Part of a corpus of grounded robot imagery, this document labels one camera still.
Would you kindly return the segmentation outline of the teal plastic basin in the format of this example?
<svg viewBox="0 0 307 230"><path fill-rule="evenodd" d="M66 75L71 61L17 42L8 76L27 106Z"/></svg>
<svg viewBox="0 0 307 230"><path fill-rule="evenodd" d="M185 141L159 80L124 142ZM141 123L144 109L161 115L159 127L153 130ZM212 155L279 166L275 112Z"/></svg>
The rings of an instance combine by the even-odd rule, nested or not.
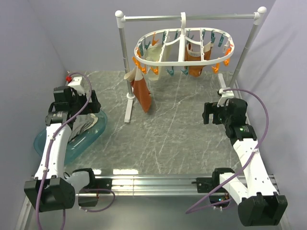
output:
<svg viewBox="0 0 307 230"><path fill-rule="evenodd" d="M94 115L98 119L97 122L91 128L82 132L68 142L64 165L74 161L104 132L107 125L107 115L102 110ZM40 157L43 155L45 142L46 130L44 129L36 136L34 140L34 148Z"/></svg>

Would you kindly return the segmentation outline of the orange underwear on left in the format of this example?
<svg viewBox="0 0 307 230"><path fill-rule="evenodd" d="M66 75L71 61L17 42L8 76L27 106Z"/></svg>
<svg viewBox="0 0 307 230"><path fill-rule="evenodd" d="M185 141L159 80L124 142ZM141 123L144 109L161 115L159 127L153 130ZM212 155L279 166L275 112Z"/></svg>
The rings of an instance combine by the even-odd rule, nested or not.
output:
<svg viewBox="0 0 307 230"><path fill-rule="evenodd" d="M124 75L124 80L130 83L135 97L138 99L143 111L147 113L151 107L152 98L142 71L135 66L132 71Z"/></svg>

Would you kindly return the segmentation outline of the orange clip front right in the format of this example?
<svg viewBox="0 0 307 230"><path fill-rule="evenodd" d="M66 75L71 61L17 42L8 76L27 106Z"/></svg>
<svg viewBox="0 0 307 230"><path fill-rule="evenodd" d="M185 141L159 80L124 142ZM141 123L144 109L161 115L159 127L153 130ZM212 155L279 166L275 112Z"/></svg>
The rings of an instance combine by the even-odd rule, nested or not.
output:
<svg viewBox="0 0 307 230"><path fill-rule="evenodd" d="M215 66L212 66L212 71L214 74L219 73L220 63L216 63Z"/></svg>

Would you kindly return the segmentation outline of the white oval clip hanger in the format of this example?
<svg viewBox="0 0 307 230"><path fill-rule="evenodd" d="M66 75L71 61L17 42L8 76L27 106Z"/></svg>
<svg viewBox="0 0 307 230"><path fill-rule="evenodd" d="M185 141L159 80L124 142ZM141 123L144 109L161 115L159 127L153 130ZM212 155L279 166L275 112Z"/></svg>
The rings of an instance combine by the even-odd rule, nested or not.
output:
<svg viewBox="0 0 307 230"><path fill-rule="evenodd" d="M186 27L186 21L187 20L198 20L198 19L206 19L204 15L196 16L196 17L187 17L185 12L182 12L179 17L158 17L158 16L150 16L145 17L144 21L167 21L171 19L180 19L181 21L181 27L176 29L164 29L164 30L157 30L153 31L151 33L146 34L142 38L139 39L137 42L137 45L134 49L134 57L132 58L134 60L135 65L138 67L141 67L141 64L144 64L146 66L208 66L213 65L216 63L221 63L223 61L227 61L234 52L235 44L233 42L233 39L231 35L223 30L215 29L215 28L207 28L207 27L199 27L199 28L187 28ZM226 47L227 51L223 57L219 57L212 60L205 60L204 59L204 44L203 39L206 32L211 32L211 40L210 43L214 44L215 42L215 34L219 33L221 34L221 38L227 38ZM154 61L148 61L143 58L143 51L142 49L147 49L150 44L147 44L145 42L146 38L152 37L155 38L155 35L162 34L163 35L163 42L162 42L162 51L160 53L160 59L157 62ZM178 60L177 61L167 61L162 62L162 57L164 53L164 49L166 46L171 46L175 43L179 43L178 48ZM187 51L187 44L195 44L200 47L200 60L196 61L185 61L185 54Z"/></svg>

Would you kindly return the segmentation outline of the white metal drying rack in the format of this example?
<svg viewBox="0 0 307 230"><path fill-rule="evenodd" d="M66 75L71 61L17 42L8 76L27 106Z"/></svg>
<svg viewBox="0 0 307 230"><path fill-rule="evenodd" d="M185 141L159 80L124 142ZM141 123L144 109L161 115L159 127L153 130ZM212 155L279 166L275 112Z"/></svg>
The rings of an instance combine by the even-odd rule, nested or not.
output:
<svg viewBox="0 0 307 230"><path fill-rule="evenodd" d="M234 85L236 78L240 72L240 69L243 65L244 59L249 51L249 48L251 46L251 43L254 39L254 37L256 36L256 31L258 26L260 25L260 23L263 21L264 19L264 15L267 12L267 8L264 6L261 6L258 8L258 10L252 14L204 14L204 16L206 17L206 19L204 20L223 20L223 19L253 19L253 26L252 29L250 31L250 34L248 36L248 39L246 41L246 44L243 48L243 51L241 53L240 59L238 61L238 64L236 66L234 75L231 79L230 85ZM171 17L179 17L178 15L159 15L160 17L167 17L167 16L171 16ZM201 16L201 15L192 15L192 16L187 16L187 17L196 17L196 16ZM119 29L119 36L120 36L120 42L121 42L121 48L122 48L122 54L123 54L123 62L124 62L124 69L125 72L128 73L130 71L130 67L129 67L129 61L128 61L128 53L127 53L127 47L126 47L126 39L125 39L125 34L124 34L124 25L125 22L146 22L143 19L145 17L150 17L150 16L125 16L124 13L120 10L115 12L115 17L117 18L117 26ZM168 21L180 21L180 19L171 19Z"/></svg>

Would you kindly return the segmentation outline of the orange clip front left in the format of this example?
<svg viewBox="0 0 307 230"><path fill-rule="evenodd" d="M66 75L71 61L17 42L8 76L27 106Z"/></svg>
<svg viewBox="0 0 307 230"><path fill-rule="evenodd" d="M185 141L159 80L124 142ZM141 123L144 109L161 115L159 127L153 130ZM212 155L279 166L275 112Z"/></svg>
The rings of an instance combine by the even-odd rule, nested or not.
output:
<svg viewBox="0 0 307 230"><path fill-rule="evenodd" d="M155 75L158 75L159 74L159 67L156 66L150 66L150 70L155 74Z"/></svg>

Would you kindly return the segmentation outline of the orange clip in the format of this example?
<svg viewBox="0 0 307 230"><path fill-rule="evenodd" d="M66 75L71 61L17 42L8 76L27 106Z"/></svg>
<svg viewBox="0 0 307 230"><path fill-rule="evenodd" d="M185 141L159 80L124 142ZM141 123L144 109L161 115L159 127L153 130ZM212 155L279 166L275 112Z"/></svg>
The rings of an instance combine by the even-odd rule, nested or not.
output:
<svg viewBox="0 0 307 230"><path fill-rule="evenodd" d="M155 74L155 75L158 75L159 74L159 67L156 66L150 66L150 70Z"/></svg>
<svg viewBox="0 0 307 230"><path fill-rule="evenodd" d="M216 63L215 66L212 66L212 71L214 74L219 73L220 63Z"/></svg>

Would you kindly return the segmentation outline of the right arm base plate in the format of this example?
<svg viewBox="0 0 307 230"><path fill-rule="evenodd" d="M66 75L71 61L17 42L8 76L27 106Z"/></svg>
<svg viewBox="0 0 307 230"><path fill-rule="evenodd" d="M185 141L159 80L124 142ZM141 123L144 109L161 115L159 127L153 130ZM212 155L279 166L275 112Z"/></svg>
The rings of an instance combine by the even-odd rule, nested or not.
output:
<svg viewBox="0 0 307 230"><path fill-rule="evenodd" d="M197 177L191 184L196 186L197 193L208 193L214 188L211 177Z"/></svg>

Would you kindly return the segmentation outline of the grey underwear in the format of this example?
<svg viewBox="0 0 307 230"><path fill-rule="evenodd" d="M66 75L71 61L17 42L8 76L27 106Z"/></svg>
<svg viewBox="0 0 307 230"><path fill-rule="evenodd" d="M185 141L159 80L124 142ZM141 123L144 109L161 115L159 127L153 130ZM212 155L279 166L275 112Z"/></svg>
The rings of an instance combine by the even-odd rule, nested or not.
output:
<svg viewBox="0 0 307 230"><path fill-rule="evenodd" d="M98 121L95 114L78 115L73 123L72 132L68 142L72 141L76 136L93 127Z"/></svg>

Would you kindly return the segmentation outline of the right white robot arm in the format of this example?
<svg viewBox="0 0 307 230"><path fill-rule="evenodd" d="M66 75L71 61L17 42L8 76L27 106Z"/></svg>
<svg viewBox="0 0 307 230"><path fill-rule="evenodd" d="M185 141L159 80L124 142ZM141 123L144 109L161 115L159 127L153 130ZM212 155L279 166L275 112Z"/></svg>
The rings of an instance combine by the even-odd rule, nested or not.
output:
<svg viewBox="0 0 307 230"><path fill-rule="evenodd" d="M288 202L279 195L265 169L259 141L254 128L246 120L248 104L238 98L227 99L223 105L205 103L203 122L224 125L225 133L237 153L246 183L238 179L230 168L216 168L212 173L212 188L226 192L238 205L238 216L243 226L276 226L279 224Z"/></svg>

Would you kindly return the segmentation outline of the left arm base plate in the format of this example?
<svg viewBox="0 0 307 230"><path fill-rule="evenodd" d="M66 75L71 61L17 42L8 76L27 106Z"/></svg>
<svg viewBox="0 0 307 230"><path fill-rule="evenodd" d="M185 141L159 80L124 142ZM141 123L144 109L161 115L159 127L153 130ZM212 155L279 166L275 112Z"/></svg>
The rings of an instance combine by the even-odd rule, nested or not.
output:
<svg viewBox="0 0 307 230"><path fill-rule="evenodd" d="M111 178L95 178L80 190L80 194L110 194L112 189Z"/></svg>

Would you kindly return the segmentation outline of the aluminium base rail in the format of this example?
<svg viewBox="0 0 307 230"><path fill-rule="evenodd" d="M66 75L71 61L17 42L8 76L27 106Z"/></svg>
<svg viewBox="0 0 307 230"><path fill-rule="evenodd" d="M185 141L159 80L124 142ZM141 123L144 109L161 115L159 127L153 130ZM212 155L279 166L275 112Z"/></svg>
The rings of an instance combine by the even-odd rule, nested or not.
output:
<svg viewBox="0 0 307 230"><path fill-rule="evenodd" d="M80 194L82 201L97 201L95 213L78 208L44 212L45 230L242 230L235 202L229 208L207 208L187 215L186 209L202 198L197 177L209 174L98 175L112 179L111 194Z"/></svg>

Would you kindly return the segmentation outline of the cream underwear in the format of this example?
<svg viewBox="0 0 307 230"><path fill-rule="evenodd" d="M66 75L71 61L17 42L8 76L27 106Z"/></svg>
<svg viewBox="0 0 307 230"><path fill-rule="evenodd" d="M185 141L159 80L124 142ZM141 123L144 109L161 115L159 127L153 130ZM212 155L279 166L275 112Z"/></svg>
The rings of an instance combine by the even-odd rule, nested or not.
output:
<svg viewBox="0 0 307 230"><path fill-rule="evenodd" d="M148 61L154 61L157 62L160 59L160 53L162 51L162 43L156 43L155 45L150 45L149 48L146 50L144 54L144 59ZM171 52L172 47L171 46L166 46L164 49L163 57L162 57L162 62L168 61L170 52ZM146 76L150 81L157 81L160 79L161 76L166 75L166 69L165 66L159 66L158 67L158 73L155 74L151 70L151 66L148 68L148 72Z"/></svg>

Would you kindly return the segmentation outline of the teal clip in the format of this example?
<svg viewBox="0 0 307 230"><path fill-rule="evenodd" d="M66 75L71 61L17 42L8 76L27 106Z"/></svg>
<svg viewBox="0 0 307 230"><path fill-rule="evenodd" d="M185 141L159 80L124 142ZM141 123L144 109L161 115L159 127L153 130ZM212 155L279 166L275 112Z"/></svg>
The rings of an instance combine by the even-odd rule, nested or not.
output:
<svg viewBox="0 0 307 230"><path fill-rule="evenodd" d="M181 69L181 72L186 76L189 75L189 67L185 66L183 69Z"/></svg>
<svg viewBox="0 0 307 230"><path fill-rule="evenodd" d="M170 75L170 76L174 76L174 67L172 66L171 69L166 69L167 73Z"/></svg>

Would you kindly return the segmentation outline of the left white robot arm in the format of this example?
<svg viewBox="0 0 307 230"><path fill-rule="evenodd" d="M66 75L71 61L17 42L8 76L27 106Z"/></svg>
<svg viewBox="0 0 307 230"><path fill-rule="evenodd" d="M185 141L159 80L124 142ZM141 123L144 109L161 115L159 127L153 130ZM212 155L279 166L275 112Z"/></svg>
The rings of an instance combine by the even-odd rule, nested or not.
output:
<svg viewBox="0 0 307 230"><path fill-rule="evenodd" d="M40 166L24 192L38 212L70 209L75 196L83 190L90 193L97 181L91 168L78 169L64 178L64 160L73 124L78 115L98 113L101 108L94 90L78 94L70 86L54 88L54 102L50 104L46 123L46 142Z"/></svg>

